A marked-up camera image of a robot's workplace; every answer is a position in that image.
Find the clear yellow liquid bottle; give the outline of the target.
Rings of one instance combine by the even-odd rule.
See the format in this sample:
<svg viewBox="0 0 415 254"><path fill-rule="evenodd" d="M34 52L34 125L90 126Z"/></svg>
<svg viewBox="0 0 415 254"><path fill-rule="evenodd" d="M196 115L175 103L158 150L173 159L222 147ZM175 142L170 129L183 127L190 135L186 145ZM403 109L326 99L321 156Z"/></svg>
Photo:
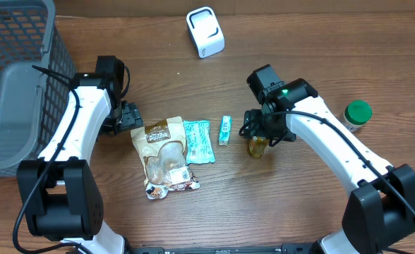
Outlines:
<svg viewBox="0 0 415 254"><path fill-rule="evenodd" d="M265 137L253 136L248 142L249 155L253 158L262 157L268 143L269 140Z"/></svg>

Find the brown snack packet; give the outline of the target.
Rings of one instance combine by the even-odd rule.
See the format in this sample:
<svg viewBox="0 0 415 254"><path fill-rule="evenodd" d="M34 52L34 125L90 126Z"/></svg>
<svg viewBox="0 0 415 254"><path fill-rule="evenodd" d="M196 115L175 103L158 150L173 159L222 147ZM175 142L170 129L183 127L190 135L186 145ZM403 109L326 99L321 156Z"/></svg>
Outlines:
<svg viewBox="0 0 415 254"><path fill-rule="evenodd" d="M131 140L143 165L148 199L163 199L172 191L200 188L186 162L186 133L180 116L133 129Z"/></svg>

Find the teal Kleenex tissue pack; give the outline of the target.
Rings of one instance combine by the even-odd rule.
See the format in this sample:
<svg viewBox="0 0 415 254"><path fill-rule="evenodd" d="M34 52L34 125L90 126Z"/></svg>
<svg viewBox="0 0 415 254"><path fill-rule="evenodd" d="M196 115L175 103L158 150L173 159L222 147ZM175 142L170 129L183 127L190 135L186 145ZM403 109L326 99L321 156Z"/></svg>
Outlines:
<svg viewBox="0 0 415 254"><path fill-rule="evenodd" d="M221 146L228 146L229 139L231 136L231 125L232 125L232 117L231 116L223 116L222 121L219 127L219 140L218 143Z"/></svg>

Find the green lid white jar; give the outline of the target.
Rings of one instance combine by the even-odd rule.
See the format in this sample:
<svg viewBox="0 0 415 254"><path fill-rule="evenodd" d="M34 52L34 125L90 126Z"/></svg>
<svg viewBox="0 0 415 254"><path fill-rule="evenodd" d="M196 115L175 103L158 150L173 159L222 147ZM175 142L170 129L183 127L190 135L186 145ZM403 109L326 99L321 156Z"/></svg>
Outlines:
<svg viewBox="0 0 415 254"><path fill-rule="evenodd" d="M351 132L357 131L372 117L371 106L363 100L351 102L344 110L342 123Z"/></svg>

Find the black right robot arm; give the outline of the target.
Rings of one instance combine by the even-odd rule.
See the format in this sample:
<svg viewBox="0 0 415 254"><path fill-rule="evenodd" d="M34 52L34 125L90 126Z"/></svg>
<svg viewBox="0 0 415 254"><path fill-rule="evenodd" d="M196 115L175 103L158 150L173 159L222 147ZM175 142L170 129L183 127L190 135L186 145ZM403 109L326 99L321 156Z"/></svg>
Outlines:
<svg viewBox="0 0 415 254"><path fill-rule="evenodd" d="M270 147L304 140L339 179L348 195L342 227L314 243L285 243L283 253L381 253L415 233L415 171L394 167L368 149L328 109L307 81L286 83L271 65L246 80L260 109L244 115L240 136Z"/></svg>

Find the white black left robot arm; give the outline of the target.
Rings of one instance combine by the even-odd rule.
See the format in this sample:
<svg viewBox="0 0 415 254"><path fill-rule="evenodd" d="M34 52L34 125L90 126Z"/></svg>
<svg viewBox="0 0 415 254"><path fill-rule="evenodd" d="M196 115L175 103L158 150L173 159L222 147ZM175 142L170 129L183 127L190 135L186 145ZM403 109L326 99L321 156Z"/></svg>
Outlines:
<svg viewBox="0 0 415 254"><path fill-rule="evenodd" d="M104 203L90 170L99 135L118 135L143 126L134 103L124 100L131 74L115 56L99 56L95 71L72 77L36 66L68 88L68 104L47 146L16 172L22 207L12 242L21 253L18 231L25 220L33 236L51 241L39 253L71 247L74 253L131 253L126 237L104 221Z"/></svg>

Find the white barcode scanner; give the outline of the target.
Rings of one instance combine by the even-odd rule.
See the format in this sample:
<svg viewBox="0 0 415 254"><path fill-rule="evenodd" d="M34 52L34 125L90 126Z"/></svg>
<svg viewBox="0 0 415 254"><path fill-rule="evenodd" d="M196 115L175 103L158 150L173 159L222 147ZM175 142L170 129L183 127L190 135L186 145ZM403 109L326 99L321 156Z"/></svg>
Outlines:
<svg viewBox="0 0 415 254"><path fill-rule="evenodd" d="M204 6L186 15L189 36L201 59L221 52L225 40L217 16L212 8Z"/></svg>

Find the grey plastic mesh basket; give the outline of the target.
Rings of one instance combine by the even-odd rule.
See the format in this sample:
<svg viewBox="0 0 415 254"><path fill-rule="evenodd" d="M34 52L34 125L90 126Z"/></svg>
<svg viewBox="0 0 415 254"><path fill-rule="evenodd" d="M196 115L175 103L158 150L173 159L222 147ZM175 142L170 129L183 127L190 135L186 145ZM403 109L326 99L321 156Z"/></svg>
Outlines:
<svg viewBox="0 0 415 254"><path fill-rule="evenodd" d="M52 0L0 1L0 176L36 159L66 110L68 88L35 70L76 72L55 18Z"/></svg>

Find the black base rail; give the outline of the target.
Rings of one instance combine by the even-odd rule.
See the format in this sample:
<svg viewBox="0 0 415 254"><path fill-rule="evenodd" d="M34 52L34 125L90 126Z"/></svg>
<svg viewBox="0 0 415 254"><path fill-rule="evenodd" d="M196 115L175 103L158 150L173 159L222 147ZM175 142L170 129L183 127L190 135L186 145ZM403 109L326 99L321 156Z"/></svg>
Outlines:
<svg viewBox="0 0 415 254"><path fill-rule="evenodd" d="M312 243L283 243L280 246L217 247L217 248L163 248L127 247L128 254L309 254Z"/></svg>

